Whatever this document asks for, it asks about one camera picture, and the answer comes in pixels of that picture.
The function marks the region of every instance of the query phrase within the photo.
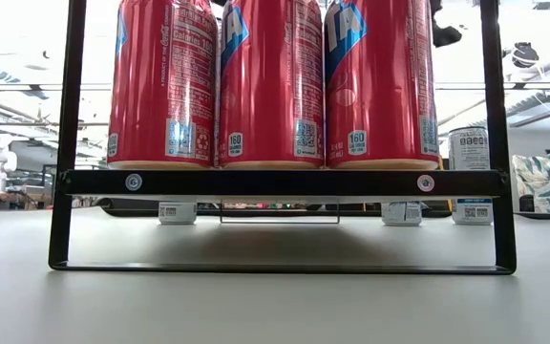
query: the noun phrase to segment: white container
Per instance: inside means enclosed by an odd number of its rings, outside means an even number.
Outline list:
[[[197,221],[197,204],[161,202],[159,221],[163,225],[192,225]]]
[[[449,134],[449,169],[489,170],[489,140],[483,127],[469,127]],[[494,221],[491,199],[453,200],[453,218],[458,225],[489,226]]]
[[[386,226],[419,226],[421,202],[381,204],[381,219]]]

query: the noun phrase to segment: red soda can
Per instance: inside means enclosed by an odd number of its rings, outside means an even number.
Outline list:
[[[328,166],[436,169],[429,0],[334,0],[325,56]]]
[[[217,35],[209,0],[122,1],[111,168],[213,165]]]
[[[315,0],[229,0],[222,17],[220,164],[324,164],[322,17]]]

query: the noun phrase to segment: table surface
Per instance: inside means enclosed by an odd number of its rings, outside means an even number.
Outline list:
[[[550,221],[516,218],[514,276],[52,271],[49,211],[0,212],[0,343],[550,343]],[[488,226],[158,226],[74,212],[71,259],[493,264]]]

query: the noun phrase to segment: blue logo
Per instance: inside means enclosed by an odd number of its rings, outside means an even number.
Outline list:
[[[118,14],[118,34],[116,36],[116,56],[122,51],[122,46],[129,39],[129,35],[126,32],[126,24],[124,24],[124,15],[122,12]]]
[[[367,24],[354,3],[342,0],[332,4],[326,14],[326,83],[339,67],[343,58],[367,34]]]
[[[232,55],[249,37],[241,9],[227,5],[224,12],[226,15],[222,21],[222,72]]]

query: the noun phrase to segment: metal shelf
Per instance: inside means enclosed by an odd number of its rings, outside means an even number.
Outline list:
[[[481,0],[485,100],[493,171],[74,171],[81,92],[86,0],[69,0],[49,265],[62,270],[511,274],[517,268],[510,166],[504,108],[504,79],[498,26],[499,0]],[[384,200],[492,197],[495,264],[486,267],[264,266],[224,264],[79,264],[69,261],[72,195],[142,199],[306,199],[355,203]]]

